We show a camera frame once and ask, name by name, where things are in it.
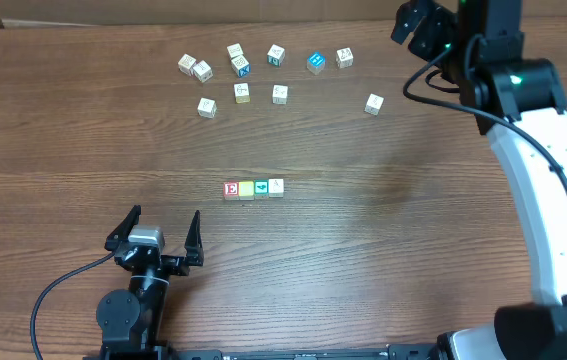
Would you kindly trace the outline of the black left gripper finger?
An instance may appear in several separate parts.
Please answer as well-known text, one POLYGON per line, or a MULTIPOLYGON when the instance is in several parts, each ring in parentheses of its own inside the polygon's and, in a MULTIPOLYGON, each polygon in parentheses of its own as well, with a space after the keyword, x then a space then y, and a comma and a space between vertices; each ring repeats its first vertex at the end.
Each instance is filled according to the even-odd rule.
POLYGON ((134 205, 125 219, 106 237, 104 248, 115 251, 118 246, 128 239, 132 229, 138 224, 141 215, 141 206, 134 205))
POLYGON ((201 238, 201 213, 197 210, 191 221, 184 248, 188 266, 202 267, 204 264, 204 249, 201 238))

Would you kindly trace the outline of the red letter E block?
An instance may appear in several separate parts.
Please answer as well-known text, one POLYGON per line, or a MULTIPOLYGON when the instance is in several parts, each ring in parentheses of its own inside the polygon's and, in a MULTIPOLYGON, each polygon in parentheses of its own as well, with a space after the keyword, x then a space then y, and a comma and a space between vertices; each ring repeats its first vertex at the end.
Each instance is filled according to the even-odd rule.
POLYGON ((223 183, 223 197, 225 200, 238 200, 239 199, 239 183, 236 181, 229 181, 223 183))

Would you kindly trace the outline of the yellow-topped wooden block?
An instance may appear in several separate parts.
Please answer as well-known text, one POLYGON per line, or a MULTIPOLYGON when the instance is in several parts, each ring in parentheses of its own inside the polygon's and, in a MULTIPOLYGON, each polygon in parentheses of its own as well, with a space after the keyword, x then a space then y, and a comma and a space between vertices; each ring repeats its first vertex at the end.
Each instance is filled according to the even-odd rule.
POLYGON ((255 187, 253 181, 240 181, 238 183, 238 196, 240 200, 253 200, 255 187))

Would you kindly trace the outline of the green number 4 block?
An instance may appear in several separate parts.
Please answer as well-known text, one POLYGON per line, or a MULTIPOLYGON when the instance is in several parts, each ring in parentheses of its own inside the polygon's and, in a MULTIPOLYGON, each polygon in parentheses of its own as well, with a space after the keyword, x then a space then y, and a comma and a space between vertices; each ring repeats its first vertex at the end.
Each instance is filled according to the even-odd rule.
POLYGON ((254 181, 254 198, 265 199, 269 197, 269 181, 267 179, 257 179, 254 181))

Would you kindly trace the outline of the yellow-sided anchor block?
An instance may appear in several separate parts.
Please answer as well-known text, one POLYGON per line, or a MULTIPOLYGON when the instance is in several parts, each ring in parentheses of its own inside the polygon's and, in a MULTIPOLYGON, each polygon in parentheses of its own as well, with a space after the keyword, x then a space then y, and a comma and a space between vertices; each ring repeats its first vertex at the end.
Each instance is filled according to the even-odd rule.
POLYGON ((366 102, 364 111, 368 114, 377 116, 382 108, 384 98, 376 94, 370 94, 366 102))

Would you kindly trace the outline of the blue-sided wooden block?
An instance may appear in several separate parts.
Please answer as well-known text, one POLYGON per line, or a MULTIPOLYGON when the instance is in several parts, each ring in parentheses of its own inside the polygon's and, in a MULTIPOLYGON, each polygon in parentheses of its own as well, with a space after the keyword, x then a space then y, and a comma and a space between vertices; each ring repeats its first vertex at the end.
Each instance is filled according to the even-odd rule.
POLYGON ((270 198, 282 198, 284 196, 285 187, 284 180, 278 178, 270 178, 268 180, 268 196, 270 198))

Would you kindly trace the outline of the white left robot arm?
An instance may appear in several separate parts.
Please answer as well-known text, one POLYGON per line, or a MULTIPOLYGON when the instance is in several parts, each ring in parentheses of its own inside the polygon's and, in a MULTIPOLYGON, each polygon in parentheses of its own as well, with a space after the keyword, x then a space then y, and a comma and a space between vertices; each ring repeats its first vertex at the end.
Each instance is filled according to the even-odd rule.
POLYGON ((141 207, 132 207, 108 235, 104 248, 131 273, 126 289, 106 294, 96 309, 102 331, 101 359, 176 359, 176 351, 158 339, 172 276, 187 276, 204 264, 199 211, 194 213, 183 256, 165 255, 161 228, 139 223, 141 207))

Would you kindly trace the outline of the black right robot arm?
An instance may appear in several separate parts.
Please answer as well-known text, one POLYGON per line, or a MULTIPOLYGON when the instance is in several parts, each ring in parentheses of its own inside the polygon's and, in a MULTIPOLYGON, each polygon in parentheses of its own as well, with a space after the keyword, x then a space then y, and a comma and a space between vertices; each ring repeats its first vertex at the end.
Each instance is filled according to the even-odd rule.
POLYGON ((517 1, 462 1, 450 11, 433 0, 397 11, 392 39, 423 60, 420 77, 446 81, 501 164, 532 299, 432 345, 392 345, 392 359, 567 359, 567 97, 549 60, 524 57, 521 11, 517 1))

